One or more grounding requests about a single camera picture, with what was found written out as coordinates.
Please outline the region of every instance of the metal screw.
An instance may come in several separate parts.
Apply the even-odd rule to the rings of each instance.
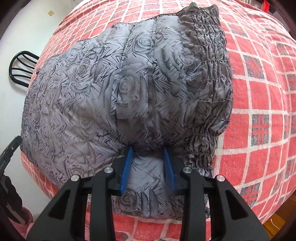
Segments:
[[[217,178],[217,180],[219,182],[224,182],[225,181],[225,177],[223,175],[218,175],[216,178]]]
[[[106,167],[105,169],[104,169],[104,172],[105,173],[112,173],[113,172],[113,168],[112,167]]]
[[[78,180],[79,180],[79,176],[78,175],[75,174],[75,175],[71,176],[71,181],[76,182]]]
[[[189,174],[192,172],[192,169],[190,167],[184,167],[183,172]]]

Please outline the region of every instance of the red checkered bedsheet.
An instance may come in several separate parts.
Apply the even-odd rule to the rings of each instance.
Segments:
[[[44,48],[37,68],[52,55],[98,35],[116,22],[177,12],[189,3],[90,1],[61,22]],[[215,175],[225,175],[264,222],[296,186],[296,42],[278,20],[239,0],[198,0],[197,4],[218,5],[234,69],[234,109],[229,127],[219,137]],[[33,180],[52,198],[57,187],[23,153],[21,157]],[[174,220],[114,215],[114,222],[118,240],[178,240],[180,235],[181,224]]]

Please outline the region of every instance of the pink fabric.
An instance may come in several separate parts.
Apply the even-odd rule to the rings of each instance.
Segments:
[[[19,223],[16,223],[15,221],[13,221],[13,220],[11,220],[11,219],[9,219],[10,221],[11,221],[11,223],[13,224],[13,226],[16,228],[16,230],[24,237],[24,238],[26,238],[26,236],[27,236],[27,230],[28,230],[28,228],[29,227],[31,227],[32,226],[32,224],[33,224],[33,216],[32,216],[32,214],[31,214],[31,212],[28,210],[28,209],[26,209],[26,208],[22,208],[22,210],[27,214],[27,216],[29,217],[29,221],[28,221],[28,223],[27,224],[24,224],[24,225],[22,225],[22,224],[19,224]]]
[[[26,238],[27,238],[27,235],[28,235],[30,229],[33,227],[33,225],[34,225],[34,223],[30,223],[30,224],[29,224],[29,226],[28,226],[28,228],[27,228]]]

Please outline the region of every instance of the black chair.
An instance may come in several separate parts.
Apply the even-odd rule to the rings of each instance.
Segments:
[[[37,64],[38,59],[39,59],[39,57],[37,55],[35,55],[35,54],[33,54],[33,53],[29,52],[29,51],[21,51],[18,54],[16,54],[16,56],[14,56],[12,58],[12,60],[10,62],[10,65],[9,65],[9,77],[10,77],[10,79],[14,83],[28,88],[29,87],[28,83],[23,82],[23,81],[21,81],[19,79],[16,79],[16,77],[27,78],[27,79],[30,80],[31,77],[32,77],[32,74],[33,74],[33,70],[35,69],[35,66]],[[23,67],[22,68],[12,67],[13,64],[17,63],[17,62],[22,64]]]

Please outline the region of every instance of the gray quilted jacket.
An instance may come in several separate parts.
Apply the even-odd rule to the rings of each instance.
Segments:
[[[164,188],[161,148],[212,176],[218,136],[232,109],[232,68],[216,5],[195,3],[139,23],[117,23],[52,56],[25,99],[22,151],[58,187],[135,151],[114,212],[182,216]]]

